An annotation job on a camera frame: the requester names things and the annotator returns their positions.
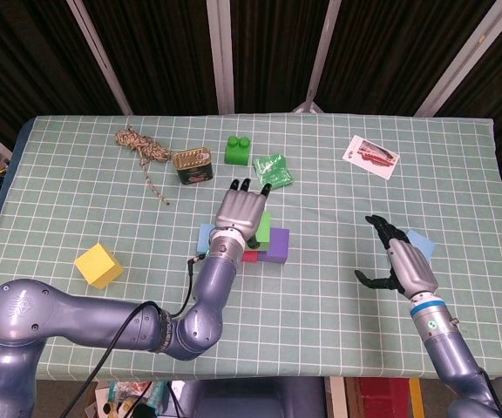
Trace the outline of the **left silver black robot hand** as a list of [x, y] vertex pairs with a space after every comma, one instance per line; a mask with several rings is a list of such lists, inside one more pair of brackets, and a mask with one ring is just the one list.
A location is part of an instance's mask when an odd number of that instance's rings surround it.
[[238, 179], [232, 180], [216, 213], [214, 224], [217, 228], [234, 228], [241, 234], [247, 246], [255, 250], [260, 245], [256, 239], [256, 231], [272, 185], [267, 183], [260, 193], [250, 192], [249, 185], [249, 178], [243, 179], [242, 182]]

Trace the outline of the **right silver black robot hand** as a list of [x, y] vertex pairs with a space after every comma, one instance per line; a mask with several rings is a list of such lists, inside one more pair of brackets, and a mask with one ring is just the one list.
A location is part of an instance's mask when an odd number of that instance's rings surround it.
[[397, 290], [411, 300], [418, 293], [435, 293], [438, 282], [423, 253], [413, 246], [406, 233], [385, 218], [372, 214], [365, 217], [374, 226], [391, 264], [390, 276], [370, 279], [355, 270], [359, 282], [371, 289]]

